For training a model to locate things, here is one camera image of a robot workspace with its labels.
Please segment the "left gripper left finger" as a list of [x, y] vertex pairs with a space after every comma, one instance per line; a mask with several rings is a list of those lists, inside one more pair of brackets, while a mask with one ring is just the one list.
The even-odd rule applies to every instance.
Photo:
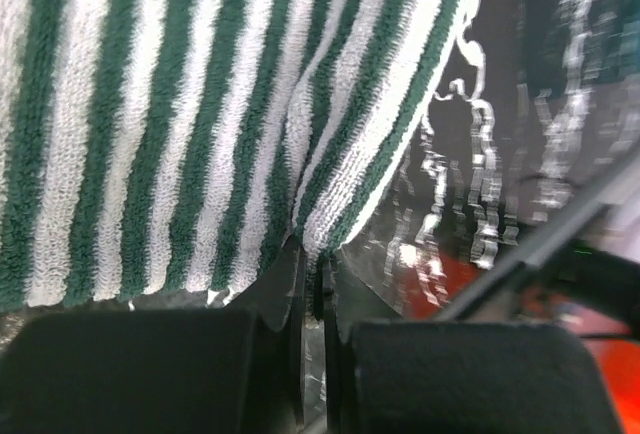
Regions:
[[305, 254], [227, 306], [49, 314], [1, 359], [5, 433], [295, 433]]

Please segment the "green white striped towel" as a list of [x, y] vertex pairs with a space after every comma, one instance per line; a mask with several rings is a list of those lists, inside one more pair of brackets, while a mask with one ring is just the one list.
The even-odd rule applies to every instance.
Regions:
[[476, 0], [1, 0], [1, 307], [239, 293], [370, 218]]

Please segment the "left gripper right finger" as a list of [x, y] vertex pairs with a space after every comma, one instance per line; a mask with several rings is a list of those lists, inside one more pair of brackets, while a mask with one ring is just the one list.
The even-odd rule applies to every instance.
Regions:
[[336, 260], [322, 269], [332, 433], [616, 433], [581, 340], [550, 324], [400, 318]]

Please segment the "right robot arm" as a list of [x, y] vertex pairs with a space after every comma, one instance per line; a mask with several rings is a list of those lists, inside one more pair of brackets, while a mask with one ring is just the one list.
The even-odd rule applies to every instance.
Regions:
[[561, 305], [622, 323], [639, 337], [639, 181], [630, 174], [578, 195], [495, 267], [457, 295], [436, 318], [553, 318]]

